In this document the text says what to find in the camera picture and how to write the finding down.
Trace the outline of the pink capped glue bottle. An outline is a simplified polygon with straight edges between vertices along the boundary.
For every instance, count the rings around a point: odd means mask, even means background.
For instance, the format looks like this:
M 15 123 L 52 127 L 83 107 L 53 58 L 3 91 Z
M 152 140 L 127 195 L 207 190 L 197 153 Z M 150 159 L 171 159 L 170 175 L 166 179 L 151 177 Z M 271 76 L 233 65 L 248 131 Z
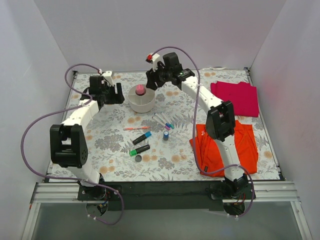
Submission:
M 138 96 L 143 96 L 146 93 L 146 88 L 143 84 L 138 84 L 135 86 L 135 94 Z

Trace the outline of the white round desk organizer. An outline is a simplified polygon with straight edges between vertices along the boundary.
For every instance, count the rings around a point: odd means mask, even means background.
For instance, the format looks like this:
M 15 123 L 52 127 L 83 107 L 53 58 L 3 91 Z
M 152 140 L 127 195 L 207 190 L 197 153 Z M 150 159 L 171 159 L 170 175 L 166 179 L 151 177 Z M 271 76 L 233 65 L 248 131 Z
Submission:
M 155 106 L 156 96 L 155 91 L 149 88 L 146 88 L 146 85 L 143 84 L 146 89 L 146 93 L 142 96 L 136 95 L 135 90 L 136 86 L 133 86 L 128 92 L 128 101 L 129 105 L 133 111 L 143 114 L 150 112 Z

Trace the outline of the black highlighter blue cap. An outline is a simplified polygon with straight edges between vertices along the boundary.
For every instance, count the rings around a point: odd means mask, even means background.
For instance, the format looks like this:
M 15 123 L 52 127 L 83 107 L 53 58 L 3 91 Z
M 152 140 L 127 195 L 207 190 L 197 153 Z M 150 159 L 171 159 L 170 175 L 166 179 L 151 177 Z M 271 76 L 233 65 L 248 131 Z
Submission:
M 137 145 L 138 143 L 140 143 L 140 142 L 144 141 L 145 139 L 149 138 L 151 135 L 152 135 L 151 132 L 148 131 L 148 132 L 142 134 L 141 136 L 137 137 L 136 139 L 134 139 L 132 141 L 132 144 L 133 145 Z

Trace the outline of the white marker purple cap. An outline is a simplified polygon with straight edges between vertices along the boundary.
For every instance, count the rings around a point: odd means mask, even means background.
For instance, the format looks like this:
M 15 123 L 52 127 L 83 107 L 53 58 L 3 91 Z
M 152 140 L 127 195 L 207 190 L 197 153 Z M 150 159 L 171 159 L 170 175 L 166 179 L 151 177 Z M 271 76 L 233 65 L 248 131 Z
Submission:
M 170 128 L 165 124 L 163 123 L 161 120 L 159 120 L 156 116 L 153 116 L 152 119 L 154 121 L 156 121 L 158 124 L 160 124 L 162 127 L 164 127 L 166 130 L 170 130 Z

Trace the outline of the white marker teal cap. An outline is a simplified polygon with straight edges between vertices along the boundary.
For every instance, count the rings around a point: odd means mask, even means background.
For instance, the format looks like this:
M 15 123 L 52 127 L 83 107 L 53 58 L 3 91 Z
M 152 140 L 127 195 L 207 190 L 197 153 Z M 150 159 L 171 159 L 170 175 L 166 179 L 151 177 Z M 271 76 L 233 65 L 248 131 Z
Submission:
M 170 127 L 172 129 L 174 129 L 174 125 L 172 124 L 172 121 L 169 119 L 169 117 L 164 113 L 164 112 L 161 112 L 161 115 L 162 117 L 166 120 L 166 122 L 170 125 Z

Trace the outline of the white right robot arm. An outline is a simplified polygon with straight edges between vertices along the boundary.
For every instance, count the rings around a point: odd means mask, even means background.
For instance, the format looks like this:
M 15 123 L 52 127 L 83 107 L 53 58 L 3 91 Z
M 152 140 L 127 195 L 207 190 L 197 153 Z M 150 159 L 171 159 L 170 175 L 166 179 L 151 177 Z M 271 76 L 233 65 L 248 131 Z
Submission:
M 234 106 L 230 101 L 216 97 L 201 85 L 199 71 L 183 68 L 175 52 L 164 56 L 153 52 L 146 57 L 152 68 L 146 72 L 148 89 L 157 90 L 170 82 L 195 100 L 195 107 L 201 107 L 207 114 L 205 130 L 216 143 L 223 167 L 216 170 L 224 173 L 225 192 L 237 199 L 245 192 L 249 181 L 247 171 L 240 165 L 235 144 Z

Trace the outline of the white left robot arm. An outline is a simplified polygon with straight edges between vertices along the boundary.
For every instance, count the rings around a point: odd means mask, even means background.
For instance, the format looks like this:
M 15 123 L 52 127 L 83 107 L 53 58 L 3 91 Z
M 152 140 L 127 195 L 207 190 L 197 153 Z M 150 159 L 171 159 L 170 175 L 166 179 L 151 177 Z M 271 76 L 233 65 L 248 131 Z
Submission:
M 54 164 L 66 168 L 80 184 L 89 188 L 95 200 L 106 196 L 102 176 L 88 161 L 89 150 L 84 131 L 104 105 L 120 105 L 125 98 L 122 85 L 113 83 L 112 71 L 89 77 L 89 87 L 82 92 L 78 108 L 61 124 L 50 127 L 50 156 Z

